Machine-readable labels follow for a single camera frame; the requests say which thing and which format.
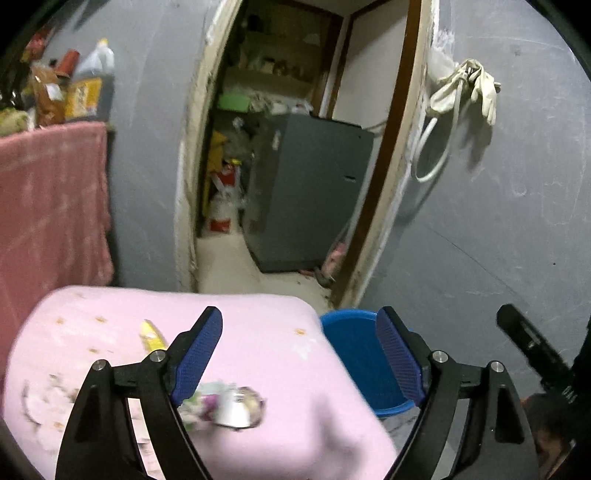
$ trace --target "gray wall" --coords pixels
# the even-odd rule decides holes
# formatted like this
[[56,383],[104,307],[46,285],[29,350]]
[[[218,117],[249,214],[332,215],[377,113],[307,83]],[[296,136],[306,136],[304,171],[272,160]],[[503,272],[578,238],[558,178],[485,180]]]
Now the gray wall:
[[70,0],[45,58],[115,52],[109,191],[119,282],[176,290],[174,197],[190,81],[219,0]]
[[392,305],[456,360],[503,361],[526,395],[538,379],[495,326],[499,306],[526,310],[568,361],[591,313],[591,83],[525,0],[441,0],[440,26],[456,61],[502,83],[497,125],[472,108],[435,184],[411,182],[361,307]]

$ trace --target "blue gripper pad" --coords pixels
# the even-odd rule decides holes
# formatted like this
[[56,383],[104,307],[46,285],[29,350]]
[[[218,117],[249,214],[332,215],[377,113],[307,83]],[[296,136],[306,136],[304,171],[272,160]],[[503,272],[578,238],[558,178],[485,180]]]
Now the blue gripper pad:
[[426,396],[421,368],[384,309],[378,312],[375,330],[402,394],[419,406]]
[[176,382],[170,394],[170,401],[174,407],[180,407],[183,400],[193,396],[195,390],[197,390],[197,385],[203,376],[205,367],[209,363],[209,359],[212,357],[217,342],[222,335],[222,312],[216,308],[208,307],[193,328],[189,332],[180,334],[179,337],[186,334],[195,335],[196,330],[198,332],[193,343],[191,343],[187,353],[176,367],[176,374],[174,375]]

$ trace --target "plastic bottle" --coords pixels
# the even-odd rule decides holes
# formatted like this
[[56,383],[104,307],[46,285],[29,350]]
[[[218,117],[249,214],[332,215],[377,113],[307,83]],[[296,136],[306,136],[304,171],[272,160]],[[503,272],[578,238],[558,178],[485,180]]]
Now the plastic bottle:
[[66,121],[107,122],[115,91],[115,54],[106,38],[82,60],[68,87]]

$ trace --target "white floor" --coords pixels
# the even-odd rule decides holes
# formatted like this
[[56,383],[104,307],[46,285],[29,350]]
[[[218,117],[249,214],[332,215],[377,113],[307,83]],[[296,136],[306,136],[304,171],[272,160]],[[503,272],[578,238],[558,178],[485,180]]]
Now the white floor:
[[319,316],[331,310],[328,305],[330,290],[318,285],[314,277],[299,273],[261,273],[242,234],[199,238],[197,262],[199,293],[291,295],[306,301]]

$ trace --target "pink cloth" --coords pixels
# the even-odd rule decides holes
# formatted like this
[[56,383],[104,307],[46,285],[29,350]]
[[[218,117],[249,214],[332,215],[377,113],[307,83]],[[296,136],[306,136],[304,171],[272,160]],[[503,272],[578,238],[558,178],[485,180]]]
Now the pink cloth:
[[[54,478],[57,452],[44,450],[40,438],[44,429],[61,425],[50,415],[41,427],[27,419],[25,385],[39,391],[54,375],[67,391],[79,388],[97,359],[121,365],[145,357],[139,337],[144,319],[171,342],[209,305],[222,312],[223,332],[202,381],[251,387],[267,401],[256,428],[210,426],[190,433],[214,480],[385,477],[397,455],[394,445],[307,303],[273,295],[68,287],[47,296],[28,318],[14,343],[5,385],[6,424],[47,480]],[[158,472],[150,476],[162,478]]]
[[0,138],[0,380],[39,300],[111,280],[106,143],[98,122]]

